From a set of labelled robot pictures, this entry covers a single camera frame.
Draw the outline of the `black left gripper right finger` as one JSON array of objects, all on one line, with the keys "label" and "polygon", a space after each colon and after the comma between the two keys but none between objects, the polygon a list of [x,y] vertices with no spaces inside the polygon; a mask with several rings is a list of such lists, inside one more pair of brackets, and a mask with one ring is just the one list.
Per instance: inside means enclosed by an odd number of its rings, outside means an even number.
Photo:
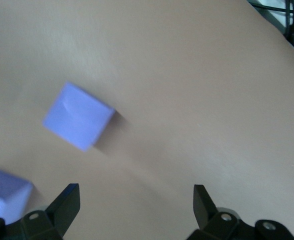
[{"label": "black left gripper right finger", "polygon": [[228,211],[219,211],[204,185],[194,185],[193,212],[198,224],[189,240],[294,240],[281,223],[261,219],[250,226]]}]

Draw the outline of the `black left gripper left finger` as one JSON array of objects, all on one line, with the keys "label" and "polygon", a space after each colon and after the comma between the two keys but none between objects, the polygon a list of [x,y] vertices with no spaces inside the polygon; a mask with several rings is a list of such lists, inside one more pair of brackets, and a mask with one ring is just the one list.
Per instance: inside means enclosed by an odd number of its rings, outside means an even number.
[{"label": "black left gripper left finger", "polygon": [[0,240],[62,240],[80,211],[80,186],[70,183],[45,209],[5,224],[0,217]]}]

